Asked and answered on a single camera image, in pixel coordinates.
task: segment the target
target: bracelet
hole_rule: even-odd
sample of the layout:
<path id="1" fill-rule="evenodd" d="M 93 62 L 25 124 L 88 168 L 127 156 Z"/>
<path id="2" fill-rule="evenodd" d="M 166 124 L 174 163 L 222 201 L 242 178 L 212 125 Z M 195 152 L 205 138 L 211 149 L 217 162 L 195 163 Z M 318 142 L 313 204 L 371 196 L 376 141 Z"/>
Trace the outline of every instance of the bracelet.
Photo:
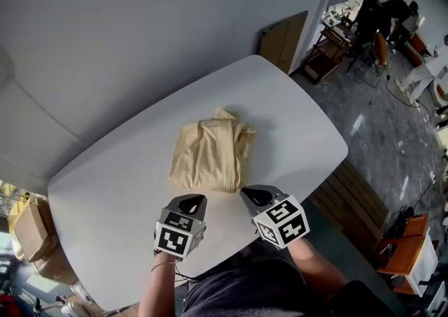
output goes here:
<path id="1" fill-rule="evenodd" d="M 156 267 L 159 267 L 159 266 L 162 266 L 162 265 L 167 265 L 167 264 L 175 265 L 176 263 L 177 263 L 177 261 L 175 261 L 175 262 L 172 262 L 172 261 L 162 262 L 162 263 L 160 263 L 160 264 L 155 265 L 155 266 L 151 269 L 151 272 L 153 272 L 153 270 L 154 270 Z"/>

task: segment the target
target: forearm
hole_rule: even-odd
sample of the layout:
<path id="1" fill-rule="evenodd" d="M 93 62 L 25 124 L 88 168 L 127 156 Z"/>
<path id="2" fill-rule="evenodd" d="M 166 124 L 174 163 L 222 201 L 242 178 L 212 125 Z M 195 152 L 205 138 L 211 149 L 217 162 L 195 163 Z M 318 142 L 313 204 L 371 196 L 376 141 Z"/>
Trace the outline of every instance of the forearm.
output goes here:
<path id="1" fill-rule="evenodd" d="M 327 302 L 347 284 L 342 272 L 317 252 L 306 239 L 294 241 L 288 246 L 288 250 L 307 285 L 324 301 Z"/>
<path id="2" fill-rule="evenodd" d="M 176 257 L 168 253 L 158 253 L 154 266 L 164 262 L 175 262 Z M 139 306 L 139 317 L 174 317 L 174 264 L 156 267 Z"/>

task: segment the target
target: marble floor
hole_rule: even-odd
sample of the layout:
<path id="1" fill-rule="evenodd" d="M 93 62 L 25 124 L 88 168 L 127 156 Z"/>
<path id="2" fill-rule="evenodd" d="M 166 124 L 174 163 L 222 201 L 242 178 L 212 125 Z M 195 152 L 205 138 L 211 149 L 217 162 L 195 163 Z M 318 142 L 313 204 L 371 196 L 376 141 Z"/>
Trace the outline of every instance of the marble floor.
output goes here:
<path id="1" fill-rule="evenodd" d="M 294 73 L 291 78 L 336 126 L 349 147 L 348 158 L 389 211 L 416 206 L 415 214 L 429 212 L 431 237 L 442 240 L 442 176 L 447 162 L 441 158 L 444 148 L 434 130 L 435 102 L 428 89 L 420 100 L 429 112 L 394 98 L 387 88 L 407 102 L 393 79 L 402 80 L 412 65 L 399 52 L 389 53 L 389 60 L 389 81 L 387 72 L 378 79 L 373 69 L 360 60 L 346 73 L 350 63 L 347 58 L 318 85 L 302 73 Z M 436 174 L 434 184 L 430 171 Z"/>

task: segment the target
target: cardboard box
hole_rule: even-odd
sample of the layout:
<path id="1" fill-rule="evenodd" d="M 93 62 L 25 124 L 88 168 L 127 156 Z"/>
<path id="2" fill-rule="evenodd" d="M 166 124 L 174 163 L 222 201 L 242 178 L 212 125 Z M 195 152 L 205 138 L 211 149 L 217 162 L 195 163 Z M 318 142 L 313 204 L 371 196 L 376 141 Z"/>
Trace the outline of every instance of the cardboard box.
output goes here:
<path id="1" fill-rule="evenodd" d="M 48 201 L 30 197 L 15 219 L 14 232 L 28 262 L 49 253 L 58 238 Z"/>
<path id="2" fill-rule="evenodd" d="M 303 11 L 263 30 L 258 54 L 288 74 L 307 16 Z"/>
<path id="3" fill-rule="evenodd" d="M 65 283 L 69 286 L 78 280 L 60 244 L 56 245 L 47 256 L 36 261 L 34 266 L 45 279 Z"/>

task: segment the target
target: wooden bench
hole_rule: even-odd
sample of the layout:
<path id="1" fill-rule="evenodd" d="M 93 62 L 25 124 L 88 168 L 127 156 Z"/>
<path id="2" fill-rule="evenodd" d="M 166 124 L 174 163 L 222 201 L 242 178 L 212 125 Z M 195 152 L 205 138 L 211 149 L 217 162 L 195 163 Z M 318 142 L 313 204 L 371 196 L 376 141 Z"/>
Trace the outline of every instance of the wooden bench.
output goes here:
<path id="1" fill-rule="evenodd" d="M 309 198 L 370 260 L 389 210 L 352 163 L 345 159 Z"/>

